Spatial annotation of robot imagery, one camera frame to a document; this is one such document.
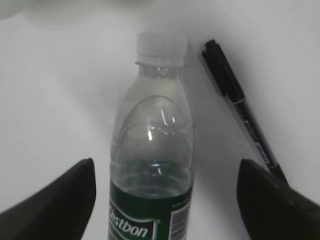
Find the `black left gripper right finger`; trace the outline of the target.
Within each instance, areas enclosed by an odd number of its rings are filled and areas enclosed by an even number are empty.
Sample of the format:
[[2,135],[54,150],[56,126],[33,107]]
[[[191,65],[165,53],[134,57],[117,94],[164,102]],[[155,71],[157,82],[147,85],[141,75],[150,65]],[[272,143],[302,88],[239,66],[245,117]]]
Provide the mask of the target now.
[[251,159],[239,165],[236,197],[252,240],[318,240],[320,206]]

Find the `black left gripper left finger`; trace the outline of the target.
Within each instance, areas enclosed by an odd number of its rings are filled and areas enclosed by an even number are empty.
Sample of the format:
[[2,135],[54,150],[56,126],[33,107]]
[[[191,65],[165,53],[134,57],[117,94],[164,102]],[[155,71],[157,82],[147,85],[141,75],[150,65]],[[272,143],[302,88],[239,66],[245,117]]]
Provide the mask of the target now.
[[83,159],[0,214],[2,240],[80,240],[97,196],[95,165]]

